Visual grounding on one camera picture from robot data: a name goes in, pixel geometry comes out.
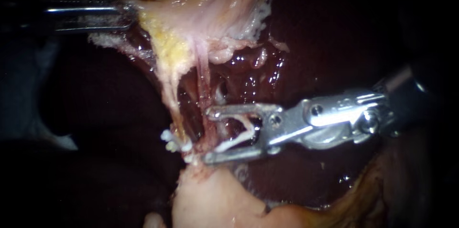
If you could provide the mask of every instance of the dark background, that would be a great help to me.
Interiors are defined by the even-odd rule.
[[[452,58],[456,54],[455,50],[451,50],[451,45],[455,44],[453,8],[457,0],[353,1],[360,11],[371,17],[381,32],[392,38],[393,43],[400,49],[400,54],[406,55],[406,60],[424,54],[434,55],[439,62],[444,63],[444,74],[449,75],[450,65],[454,62]],[[120,64],[123,63],[123,59],[117,60]],[[135,75],[135,71],[131,71],[129,75]],[[164,123],[157,123],[156,132],[164,127]],[[446,119],[435,123],[435,137],[430,145],[434,183],[432,215],[430,223],[426,224],[428,227],[454,221],[458,209],[456,199],[459,162],[454,147],[449,146],[455,142],[455,138],[450,136],[451,129]],[[34,150],[27,150],[33,144],[27,144],[26,141],[0,143],[0,198],[3,209],[6,209],[3,210],[2,219],[15,224],[10,226],[48,224],[87,227],[90,224],[92,227],[140,227],[139,221],[133,220],[142,218],[146,209],[156,209],[159,212],[167,212],[169,209],[163,202],[143,202],[144,198],[161,198],[157,195],[146,195],[147,193],[166,193],[173,190],[174,185],[159,182],[161,174],[151,177],[148,171],[151,166],[141,160],[134,160],[138,158],[135,150],[126,149],[124,154],[132,155],[120,156],[117,153],[103,153],[103,148],[88,153],[55,153],[40,148],[40,152],[46,152],[43,154],[36,153],[35,145]],[[148,192],[151,186],[158,190]],[[113,202],[115,195],[118,202]],[[72,211],[63,211],[57,203],[59,200],[65,201],[66,196],[98,197],[99,203],[91,200],[79,201],[83,206],[75,206],[76,209],[86,207],[94,211],[88,211],[93,215],[78,216]],[[100,212],[105,206],[108,206],[105,211]]]

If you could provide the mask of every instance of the white tissue strand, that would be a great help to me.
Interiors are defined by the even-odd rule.
[[[271,14],[272,0],[126,0],[138,12],[139,25],[150,34],[152,52],[136,50],[123,35],[93,34],[90,41],[117,48],[131,57],[144,60],[161,83],[163,103],[171,112],[173,124],[166,136],[171,151],[187,151],[189,136],[180,113],[177,88],[181,77],[197,67],[200,87],[210,85],[208,64],[222,64],[235,50],[254,48],[265,28],[263,20]],[[210,91],[199,91],[200,107],[208,107]],[[252,131],[240,139],[250,138]]]

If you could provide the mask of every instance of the screw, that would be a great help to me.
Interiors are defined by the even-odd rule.
[[[374,113],[364,112],[364,119],[360,122],[360,130],[366,134],[375,134],[378,131],[379,121]]]
[[[320,105],[314,105],[312,108],[311,108],[311,113],[312,115],[314,116],[319,116],[320,113],[322,113],[324,109],[322,108],[322,106]]]
[[[269,118],[269,123],[275,128],[279,127],[281,122],[282,122],[282,119],[279,115],[274,114],[274,115],[271,115]]]

